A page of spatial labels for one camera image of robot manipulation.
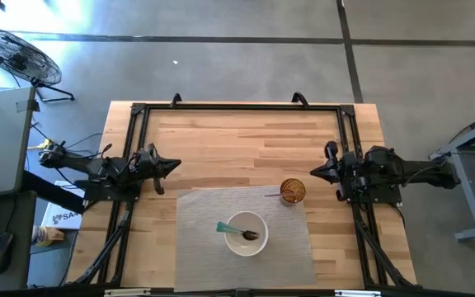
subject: teal spoon handle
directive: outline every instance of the teal spoon handle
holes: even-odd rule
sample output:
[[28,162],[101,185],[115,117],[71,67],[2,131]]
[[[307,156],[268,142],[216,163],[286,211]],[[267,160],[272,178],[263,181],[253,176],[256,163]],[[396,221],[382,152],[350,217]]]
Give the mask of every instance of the teal spoon handle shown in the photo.
[[225,232],[225,233],[238,233],[241,234],[242,231],[240,229],[235,229],[234,227],[228,226],[223,222],[218,222],[218,227],[216,228],[217,232]]

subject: gray desk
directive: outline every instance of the gray desk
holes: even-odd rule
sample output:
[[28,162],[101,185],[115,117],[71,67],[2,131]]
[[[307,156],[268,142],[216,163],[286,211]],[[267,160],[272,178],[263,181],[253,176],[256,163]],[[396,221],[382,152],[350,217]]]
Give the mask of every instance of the gray desk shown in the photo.
[[0,91],[0,195],[21,188],[34,88]]
[[36,194],[27,191],[18,195],[0,196],[0,233],[7,227],[7,221],[14,207],[14,197],[16,197],[16,209],[8,229],[14,234],[11,263],[8,269],[0,274],[0,290],[26,288],[29,271]]

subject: wooden tabletop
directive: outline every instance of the wooden tabletop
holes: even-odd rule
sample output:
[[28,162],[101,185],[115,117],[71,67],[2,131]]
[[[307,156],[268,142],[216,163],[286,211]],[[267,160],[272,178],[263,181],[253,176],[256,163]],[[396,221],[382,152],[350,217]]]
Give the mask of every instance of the wooden tabletop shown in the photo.
[[[101,140],[101,148],[113,144],[109,156],[122,155],[132,104],[111,103]],[[363,150],[384,145],[377,107],[355,104],[355,112]],[[140,126],[139,121],[134,135],[139,135]],[[316,285],[299,288],[362,288],[350,207],[336,200],[336,186],[309,175],[311,169],[324,164],[328,140],[340,143],[336,114],[330,111],[151,111],[146,144],[154,142],[161,156],[179,158],[182,165],[164,181],[166,193],[162,196],[151,181],[143,184],[134,208],[122,286],[174,286],[178,191],[271,186],[293,177],[308,191],[303,205],[317,276]],[[83,215],[68,281],[78,278],[101,250],[110,212],[111,203],[104,201]],[[401,217],[389,205],[376,205],[375,215],[383,250],[401,273],[415,282]],[[115,249],[109,274],[116,254]],[[376,280],[371,252],[369,259]]]

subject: gray placemat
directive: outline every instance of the gray placemat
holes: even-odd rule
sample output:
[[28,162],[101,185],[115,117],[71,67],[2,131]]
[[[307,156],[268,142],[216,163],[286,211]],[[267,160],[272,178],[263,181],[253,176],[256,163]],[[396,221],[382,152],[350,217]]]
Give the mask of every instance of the gray placemat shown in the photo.
[[[303,203],[283,206],[279,186],[202,190],[177,200],[175,291],[260,289],[313,285],[315,275]],[[227,247],[219,221],[254,211],[266,222],[268,242],[259,254],[240,257]]]

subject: metal stand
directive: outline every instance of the metal stand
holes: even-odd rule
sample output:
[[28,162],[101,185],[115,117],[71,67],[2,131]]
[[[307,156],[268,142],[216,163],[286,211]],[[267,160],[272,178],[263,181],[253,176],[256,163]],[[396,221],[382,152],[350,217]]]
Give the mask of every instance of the metal stand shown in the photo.
[[[340,109],[336,112],[336,114],[337,114],[338,122],[340,125],[339,128],[341,130],[341,142],[342,142],[342,148],[344,148],[344,152],[349,152],[349,144],[347,141],[346,127],[344,125],[344,116],[348,116],[350,127],[351,127],[351,134],[353,135],[353,145],[355,146],[355,154],[357,158],[363,158],[364,155],[362,154],[362,145],[360,143],[359,127],[356,123],[356,118],[355,118],[355,108],[353,106],[340,106]],[[366,215],[368,219],[369,236],[374,240],[376,245],[380,247],[379,232],[377,231],[378,230],[377,223],[375,219],[373,203],[371,201],[367,203],[359,203],[359,204],[351,203],[351,210],[353,212],[353,220],[356,220],[359,217],[361,218],[361,213],[360,213],[361,205],[365,205],[365,209],[367,210]],[[368,285],[374,284],[374,281],[369,271],[369,261],[368,261],[368,255],[366,252],[366,246],[364,243],[364,235],[361,233],[359,228],[356,227],[356,225],[355,225],[355,235],[356,235],[357,246],[359,249],[360,268],[362,270],[364,287],[366,287]],[[375,262],[377,265],[377,277],[379,278],[379,284],[387,285],[388,278],[386,277],[383,264],[379,260],[377,253],[375,253]]]
[[[65,101],[65,100],[73,101],[74,100],[74,95],[72,93],[66,92],[64,90],[60,90],[56,87],[47,86],[47,85],[43,84],[42,82],[40,82],[37,79],[31,80],[31,85],[32,85],[32,87],[34,87],[36,89],[36,94],[38,94],[38,97],[40,98],[40,100],[42,102],[55,102],[55,101]],[[43,96],[41,96],[40,91],[38,90],[39,87],[46,87],[46,88],[54,90],[56,92],[60,92],[60,93],[65,94],[65,95],[69,95],[69,97],[61,97],[61,98],[56,98],[56,99],[44,99]]]
[[[462,149],[474,149],[475,147],[468,147],[468,144],[475,142],[475,128],[466,134],[459,136],[457,139],[452,140],[449,144],[437,150],[435,153],[430,155],[430,159],[434,160],[443,155],[448,155],[452,159],[452,163],[455,166],[456,172],[458,173],[459,178],[463,181],[463,191],[467,197],[468,207],[472,212],[472,217],[474,218],[475,223],[475,195],[472,187],[470,186],[471,181],[468,179],[467,173],[463,167],[461,157],[459,157],[460,150]],[[464,230],[463,232],[456,233],[455,238],[461,242],[465,239],[475,238],[475,228]]]
[[[181,98],[176,94],[174,97],[174,101],[176,102],[176,98]],[[143,103],[134,103],[131,106],[131,117],[129,118],[128,124],[128,132],[125,137],[124,143],[124,151],[122,153],[123,158],[129,158],[129,153],[131,152],[131,144],[133,143],[134,137],[134,130],[135,130],[135,122],[139,115],[143,115],[143,123],[142,128],[140,129],[139,134],[139,143],[137,145],[137,149],[141,149],[144,147],[144,141],[146,139],[146,131],[148,130],[148,119],[149,119],[149,109]],[[134,202],[127,202],[126,209],[130,207],[131,209],[134,207]],[[114,228],[116,224],[116,220],[119,215],[120,210],[120,202],[113,201],[113,206],[111,207],[111,214],[109,218],[109,224],[107,226],[107,233],[106,233],[106,243],[113,237]],[[116,266],[115,266],[115,275],[111,279],[111,283],[120,284],[120,280],[122,279],[122,273],[124,271],[124,260],[125,260],[125,250],[128,245],[128,236],[129,236],[129,226],[131,225],[131,217],[129,217],[125,222],[126,232],[122,233],[122,238],[120,240],[120,248],[119,254],[116,258]],[[100,272],[98,273],[98,281],[97,283],[106,283],[106,276],[107,270],[109,267],[109,254],[106,256],[104,263],[100,267]]]

